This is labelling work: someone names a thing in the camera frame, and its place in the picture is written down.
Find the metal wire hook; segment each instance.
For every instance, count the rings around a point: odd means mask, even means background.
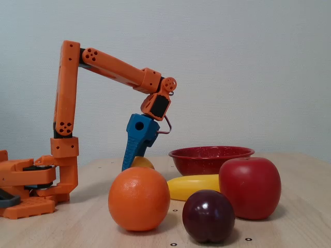
[[[169,119],[167,118],[166,115],[164,116],[164,118],[165,118],[165,120],[166,120],[167,123],[168,123],[169,131],[157,131],[157,133],[161,133],[161,134],[169,134],[169,133],[171,132],[172,126],[171,126],[170,121],[169,121]]]

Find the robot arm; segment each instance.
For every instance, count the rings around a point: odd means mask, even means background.
[[[149,68],[140,70],[97,49],[83,49],[78,42],[64,41],[57,81],[54,138],[51,139],[53,157],[43,156],[36,161],[38,165],[59,166],[60,183],[56,187],[37,191],[39,196],[67,194],[78,185],[78,138],[73,137],[72,132],[79,67],[148,94],[141,105],[143,115],[133,114],[129,120],[122,170],[131,166],[135,156],[144,156],[146,148],[153,145],[160,128],[154,120],[164,119],[171,103],[169,95],[177,86],[175,79],[163,78],[159,72]]]
[[[157,71],[140,70],[97,49],[83,49],[78,42],[64,41],[56,91],[54,138],[72,137],[79,67],[149,94],[141,111],[159,121],[163,120],[171,103],[169,94],[177,86],[175,79],[165,79]]]
[[[144,156],[146,148],[162,133],[154,120],[165,118],[169,124],[166,112],[171,103],[169,96],[177,86],[175,79],[163,78],[149,68],[137,69],[97,49],[83,49],[77,42],[64,41],[57,80],[52,155],[36,161],[8,160],[7,151],[0,151],[0,216],[17,219],[54,212],[55,204],[68,201],[69,193],[78,185],[79,142],[72,132],[79,67],[148,94],[141,104],[143,115],[133,114],[129,120],[122,170],[131,166],[135,156]],[[60,182],[52,187],[56,166]]]

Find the dark red plum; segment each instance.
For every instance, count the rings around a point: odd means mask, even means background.
[[[231,203],[217,191],[197,191],[184,204],[185,230],[197,242],[224,241],[230,236],[234,222],[235,215]]]

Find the table surface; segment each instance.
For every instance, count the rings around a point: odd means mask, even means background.
[[[280,203],[265,221],[237,219],[222,245],[331,247],[331,164],[301,153],[256,153],[254,157],[267,158],[277,166],[282,181]],[[150,160],[166,180],[180,176],[170,157]],[[183,201],[171,200],[167,217],[153,231],[132,233],[119,228],[108,211],[108,192],[121,164],[121,159],[105,159],[79,167],[79,185],[70,203],[57,205],[53,214],[0,218],[0,247],[219,246],[200,245],[188,236],[182,223]]]

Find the red bowl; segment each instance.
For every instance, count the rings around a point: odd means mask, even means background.
[[[183,176],[218,174],[222,164],[235,158],[250,157],[255,151],[237,146],[190,147],[169,152]]]

